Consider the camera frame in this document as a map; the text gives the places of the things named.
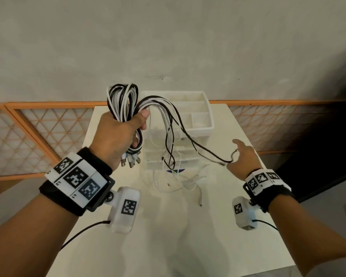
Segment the white desk organizer with drawers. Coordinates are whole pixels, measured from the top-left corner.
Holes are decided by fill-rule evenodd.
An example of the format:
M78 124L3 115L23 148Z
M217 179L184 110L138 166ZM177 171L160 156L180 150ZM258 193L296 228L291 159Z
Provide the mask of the white desk organizer with drawers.
M204 92L143 91L139 100L148 96L160 96L171 102L179 112L184 128L190 137L206 147L214 131L214 119ZM147 129L143 132L143 167L147 170L169 170L162 160L164 157L168 162L170 157L165 146L166 128L163 118L156 107L149 107L149 111ZM204 150L197 145L193 146L175 121L172 122L172 126L175 135L172 152L176 161L175 170L199 167L202 164L202 158L198 153L204 154Z

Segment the person's right forearm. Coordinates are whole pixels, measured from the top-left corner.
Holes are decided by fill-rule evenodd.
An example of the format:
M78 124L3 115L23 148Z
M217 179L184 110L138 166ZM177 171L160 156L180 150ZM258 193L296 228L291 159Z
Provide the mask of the person's right forearm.
M303 277L323 263L346 258L346 239L311 216L294 198L278 195L268 211Z

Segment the person's left hand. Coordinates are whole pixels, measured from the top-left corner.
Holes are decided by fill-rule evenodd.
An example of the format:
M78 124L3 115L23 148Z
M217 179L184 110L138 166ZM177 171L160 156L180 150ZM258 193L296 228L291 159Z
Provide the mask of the person's left hand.
M104 113L89 149L115 171L120 165L122 155L129 147L138 146L136 131L132 129L132 119L119 122L114 119L111 112Z

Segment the person's left forearm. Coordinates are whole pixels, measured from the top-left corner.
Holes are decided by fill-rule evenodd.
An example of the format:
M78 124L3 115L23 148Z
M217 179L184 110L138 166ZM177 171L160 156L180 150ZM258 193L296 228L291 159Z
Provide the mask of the person's left forearm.
M78 219L37 195L0 226L0 277L45 277Z

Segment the black right wristband with markers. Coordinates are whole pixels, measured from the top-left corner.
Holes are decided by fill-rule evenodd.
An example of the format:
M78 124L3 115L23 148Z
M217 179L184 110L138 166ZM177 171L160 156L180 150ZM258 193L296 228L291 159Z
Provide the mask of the black right wristband with markers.
M263 213L267 213L270 203L278 196L295 198L291 187L271 169L256 169L245 179L243 189L250 197L251 204L258 205Z

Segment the person's right hand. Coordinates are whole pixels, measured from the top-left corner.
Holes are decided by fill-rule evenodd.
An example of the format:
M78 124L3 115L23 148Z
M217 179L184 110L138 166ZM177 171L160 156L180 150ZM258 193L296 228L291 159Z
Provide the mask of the person's right hand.
M239 180L245 181L252 172L263 169L263 166L252 146L245 145L239 139L233 139L232 142L237 145L237 151L239 152L239 157L235 162L240 164L240 173L233 175Z

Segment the orange framed lattice panel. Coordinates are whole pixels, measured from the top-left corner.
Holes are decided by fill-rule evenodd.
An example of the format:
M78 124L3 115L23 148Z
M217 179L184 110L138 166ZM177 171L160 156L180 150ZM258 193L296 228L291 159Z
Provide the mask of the orange framed lattice panel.
M106 102L0 103L0 181L41 177L80 150L97 106Z
M346 99L211 100L225 104L259 154L293 153L310 133L346 110Z

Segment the black wristband with markers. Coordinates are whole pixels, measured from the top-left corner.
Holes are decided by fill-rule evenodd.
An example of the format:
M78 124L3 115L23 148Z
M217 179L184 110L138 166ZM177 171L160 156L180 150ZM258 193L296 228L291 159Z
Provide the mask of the black wristband with markers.
M89 148L69 153L45 174L39 191L70 213L81 217L101 206L115 181L112 169Z
M278 196L295 198L291 187L271 169L256 169L245 179L243 189L250 197L251 204L258 205L263 213L267 213L270 203Z

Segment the black left wristband with markers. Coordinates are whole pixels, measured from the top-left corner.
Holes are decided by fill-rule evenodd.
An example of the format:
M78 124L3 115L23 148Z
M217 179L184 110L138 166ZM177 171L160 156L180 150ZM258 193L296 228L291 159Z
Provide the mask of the black left wristband with markers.
M101 206L115 181L112 169L89 148L69 153L45 174L39 191L70 213L81 217Z

